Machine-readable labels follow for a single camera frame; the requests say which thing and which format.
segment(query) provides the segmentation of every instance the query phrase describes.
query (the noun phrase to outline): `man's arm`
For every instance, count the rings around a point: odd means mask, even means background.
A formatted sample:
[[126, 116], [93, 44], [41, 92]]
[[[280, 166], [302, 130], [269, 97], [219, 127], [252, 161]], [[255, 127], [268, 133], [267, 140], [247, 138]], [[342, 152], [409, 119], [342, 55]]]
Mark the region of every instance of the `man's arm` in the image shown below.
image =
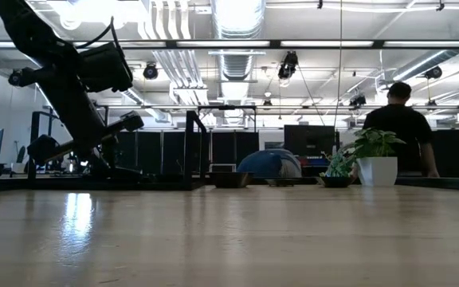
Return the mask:
[[431, 145], [432, 140], [432, 132], [430, 125], [426, 118], [421, 114], [418, 113], [419, 116], [419, 125], [417, 126], [417, 139], [419, 142], [420, 152], [421, 152], [421, 161], [423, 166], [428, 171], [428, 177], [431, 178], [438, 178], [440, 175], [438, 174], [437, 164], [435, 163], [435, 155], [434, 149]]

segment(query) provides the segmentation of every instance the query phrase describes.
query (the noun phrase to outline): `wooden table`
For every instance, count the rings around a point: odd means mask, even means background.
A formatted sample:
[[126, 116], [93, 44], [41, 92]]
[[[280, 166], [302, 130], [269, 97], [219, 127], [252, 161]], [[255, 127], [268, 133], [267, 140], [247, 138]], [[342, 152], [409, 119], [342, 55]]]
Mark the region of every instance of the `wooden table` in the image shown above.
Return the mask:
[[0, 286], [459, 286], [459, 191], [0, 193]]

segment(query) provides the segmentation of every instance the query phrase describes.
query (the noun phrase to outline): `potted plant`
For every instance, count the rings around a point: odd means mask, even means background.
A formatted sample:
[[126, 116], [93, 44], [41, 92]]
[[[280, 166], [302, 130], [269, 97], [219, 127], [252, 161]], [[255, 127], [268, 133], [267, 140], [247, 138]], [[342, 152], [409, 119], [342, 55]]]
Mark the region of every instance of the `potted plant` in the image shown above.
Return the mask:
[[398, 176], [398, 158], [393, 144], [405, 144], [394, 132], [365, 128], [355, 133], [354, 155], [359, 165], [361, 184], [368, 187], [392, 187]]
[[347, 145], [333, 156], [328, 156], [330, 164], [327, 171], [320, 173], [319, 182], [325, 187], [348, 187], [354, 178], [351, 177], [355, 164], [355, 155], [349, 151], [353, 145]]

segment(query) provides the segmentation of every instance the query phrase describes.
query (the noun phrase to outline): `ceiling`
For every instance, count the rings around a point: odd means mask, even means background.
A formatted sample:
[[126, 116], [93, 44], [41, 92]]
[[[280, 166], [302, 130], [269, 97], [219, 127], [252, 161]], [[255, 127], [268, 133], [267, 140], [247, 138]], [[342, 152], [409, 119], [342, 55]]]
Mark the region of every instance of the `ceiling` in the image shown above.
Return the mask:
[[[139, 11], [139, 6], [142, 5], [140, 0], [126, 2], [132, 2], [126, 7], [128, 13], [138, 13], [136, 11]], [[89, 40], [104, 29], [103, 23], [83, 23], [75, 30], [66, 30], [61, 26], [58, 13], [48, 2], [31, 3], [41, 17], [46, 19], [65, 40]], [[438, 6], [438, 0], [344, 0], [342, 3], [325, 0], [324, 8], [318, 10], [315, 7], [317, 1], [268, 0], [262, 37], [267, 39], [339, 39], [340, 37], [343, 39], [459, 39], [459, 10], [447, 8], [459, 7], [459, 1], [444, 1], [444, 3], [446, 9], [437, 12], [435, 8]], [[405, 8], [409, 4], [414, 9], [430, 7], [433, 9], [405, 13], [377, 13], [385, 9]], [[336, 9], [339, 5], [345, 9], [359, 8], [368, 11], [341, 11]], [[189, 6], [192, 8], [189, 23], [191, 35], [197, 39], [213, 38], [212, 15], [203, 13], [203, 10], [210, 8], [210, 1], [191, 0]], [[119, 39], [142, 39], [137, 33], [137, 24], [132, 22], [118, 29], [117, 33]], [[0, 40], [8, 39], [0, 20]], [[264, 93], [267, 91], [272, 93], [274, 105], [310, 104], [312, 103], [310, 95], [317, 104], [335, 104], [338, 96], [345, 102], [355, 94], [355, 91], [350, 93], [346, 91], [365, 77], [376, 77], [382, 70], [400, 69], [430, 51], [386, 49], [380, 55], [379, 50], [299, 50], [297, 55], [302, 73], [298, 69], [289, 86], [280, 88], [277, 67], [283, 60], [285, 52], [267, 50], [265, 55], [256, 56], [248, 103], [261, 105], [265, 98]], [[143, 79], [142, 68], [147, 62], [155, 61], [152, 52], [132, 50], [125, 51], [125, 54], [127, 62], [135, 70], [134, 85], [146, 101], [152, 104], [173, 104], [168, 96], [170, 81], [161, 69], [159, 69], [158, 79], [153, 81]], [[209, 56], [206, 50], [196, 50], [195, 55], [202, 79], [208, 88], [209, 100], [220, 99], [217, 58]], [[33, 66], [17, 50], [0, 50], [0, 73], [8, 74], [11, 69], [27, 65]], [[425, 79], [414, 78], [407, 81], [414, 89], [412, 104], [424, 104], [429, 94], [437, 96], [459, 90], [459, 55], [442, 63], [440, 67], [443, 76], [439, 80], [432, 80], [429, 89], [426, 88]], [[377, 92], [373, 82], [368, 81], [361, 85], [361, 92], [366, 95], [368, 104], [380, 104], [382, 102], [379, 97], [375, 97]], [[122, 96], [119, 93], [102, 92], [92, 96], [101, 104], [122, 104]], [[459, 104], [459, 95], [448, 99], [444, 104]], [[303, 112], [316, 114], [313, 110]], [[454, 111], [438, 113], [439, 116], [451, 114], [454, 114]]]

